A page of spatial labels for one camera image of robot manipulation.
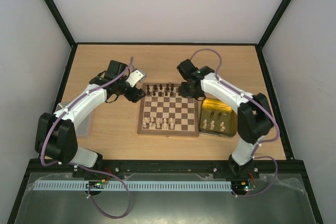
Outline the wooden chess board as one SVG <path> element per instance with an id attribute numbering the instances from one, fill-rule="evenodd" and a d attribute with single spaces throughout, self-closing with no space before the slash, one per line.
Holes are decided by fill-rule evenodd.
<path id="1" fill-rule="evenodd" d="M 179 83 L 144 83 L 139 135 L 198 137 L 198 101 L 180 94 Z"/>

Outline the yellow tin tray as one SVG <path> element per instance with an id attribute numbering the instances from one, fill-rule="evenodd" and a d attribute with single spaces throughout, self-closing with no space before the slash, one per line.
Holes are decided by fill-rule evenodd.
<path id="1" fill-rule="evenodd" d="M 204 99 L 201 103 L 199 131 L 232 138 L 237 133 L 237 114 L 220 100 Z"/>

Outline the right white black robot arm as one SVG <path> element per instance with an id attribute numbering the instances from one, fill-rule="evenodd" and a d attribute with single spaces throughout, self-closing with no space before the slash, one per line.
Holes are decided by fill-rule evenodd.
<path id="1" fill-rule="evenodd" d="M 229 156 L 228 169 L 232 176 L 242 177 L 257 148 L 270 142 L 265 139 L 266 135 L 273 127 L 279 129 L 266 96 L 245 92 L 222 79 L 217 71 L 208 66 L 199 69 L 189 59 L 182 61 L 177 70 L 184 79 L 180 88 L 183 97 L 198 99 L 210 94 L 236 113 L 239 140 Z"/>

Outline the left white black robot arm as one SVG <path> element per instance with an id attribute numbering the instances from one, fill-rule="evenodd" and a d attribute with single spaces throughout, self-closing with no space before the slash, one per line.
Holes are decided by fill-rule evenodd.
<path id="1" fill-rule="evenodd" d="M 145 72 L 135 68 L 133 63 L 111 60 L 107 70 L 92 78 L 74 100 L 52 114 L 42 114 L 38 120 L 35 142 L 41 164 L 94 167 L 99 154 L 79 146 L 78 127 L 99 105 L 108 103 L 113 95 L 122 95 L 132 103 L 141 100 L 146 93 L 137 88 L 137 84 L 145 78 Z"/>

